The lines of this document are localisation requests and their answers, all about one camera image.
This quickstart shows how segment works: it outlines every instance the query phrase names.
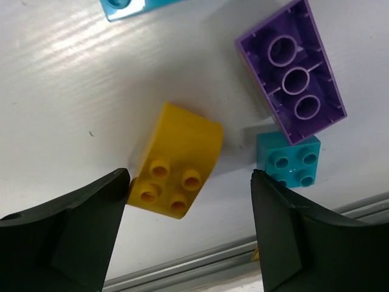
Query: blue toy brick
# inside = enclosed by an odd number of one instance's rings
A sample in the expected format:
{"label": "blue toy brick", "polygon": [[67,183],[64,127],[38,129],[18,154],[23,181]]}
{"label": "blue toy brick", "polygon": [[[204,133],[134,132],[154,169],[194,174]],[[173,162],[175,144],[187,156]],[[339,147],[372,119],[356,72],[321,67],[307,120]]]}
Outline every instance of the blue toy brick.
{"label": "blue toy brick", "polygon": [[148,12],[183,0],[100,0],[108,21]]}
{"label": "blue toy brick", "polygon": [[290,145],[347,116],[308,0],[284,6],[237,46]]}
{"label": "blue toy brick", "polygon": [[320,141],[312,136],[290,146],[279,131],[256,137],[257,168],[288,188],[315,183]]}

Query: white table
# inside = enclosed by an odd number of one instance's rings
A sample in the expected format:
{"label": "white table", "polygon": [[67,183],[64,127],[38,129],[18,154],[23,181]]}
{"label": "white table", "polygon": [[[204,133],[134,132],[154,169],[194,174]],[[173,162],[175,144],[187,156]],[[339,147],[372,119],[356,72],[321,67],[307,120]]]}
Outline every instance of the white table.
{"label": "white table", "polygon": [[[98,0],[3,0],[0,216],[132,169],[171,101],[223,124],[219,164],[181,221],[126,206],[107,279],[254,235],[254,137],[275,127],[233,41],[286,2],[188,0],[109,23]],[[316,185],[298,192],[334,208],[389,189],[389,1],[310,3],[349,117],[318,135]]]}

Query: black object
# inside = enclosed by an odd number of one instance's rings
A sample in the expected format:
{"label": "black object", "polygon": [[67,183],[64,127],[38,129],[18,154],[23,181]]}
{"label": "black object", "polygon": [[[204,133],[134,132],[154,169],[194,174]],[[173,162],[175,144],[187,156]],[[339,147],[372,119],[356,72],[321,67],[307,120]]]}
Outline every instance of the black object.
{"label": "black object", "polygon": [[251,180],[265,291],[389,291],[389,224],[339,215],[261,170]]}
{"label": "black object", "polygon": [[0,220],[0,291],[101,291],[127,201],[129,174]]}

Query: duplo block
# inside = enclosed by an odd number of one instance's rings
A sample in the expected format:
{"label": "duplo block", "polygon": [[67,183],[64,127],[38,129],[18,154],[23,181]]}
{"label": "duplo block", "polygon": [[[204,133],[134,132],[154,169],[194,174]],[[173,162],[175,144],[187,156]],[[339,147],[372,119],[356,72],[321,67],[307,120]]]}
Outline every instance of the duplo block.
{"label": "duplo block", "polygon": [[135,171],[127,204],[181,219],[221,151],[220,123],[166,103]]}
{"label": "duplo block", "polygon": [[183,0],[100,0],[108,21],[149,12]]}
{"label": "duplo block", "polygon": [[315,183],[320,141],[310,137],[290,146],[281,132],[256,137],[257,169],[264,170],[282,185],[309,187]]}
{"label": "duplo block", "polygon": [[237,46],[289,144],[347,116],[308,0],[292,1]]}

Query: purple toy brick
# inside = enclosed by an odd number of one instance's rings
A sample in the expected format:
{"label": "purple toy brick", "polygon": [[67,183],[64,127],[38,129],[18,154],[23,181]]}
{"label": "purple toy brick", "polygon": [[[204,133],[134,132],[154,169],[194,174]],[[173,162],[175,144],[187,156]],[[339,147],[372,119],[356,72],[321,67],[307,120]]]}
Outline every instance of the purple toy brick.
{"label": "purple toy brick", "polygon": [[287,141],[347,116],[308,0],[294,0],[237,41]]}

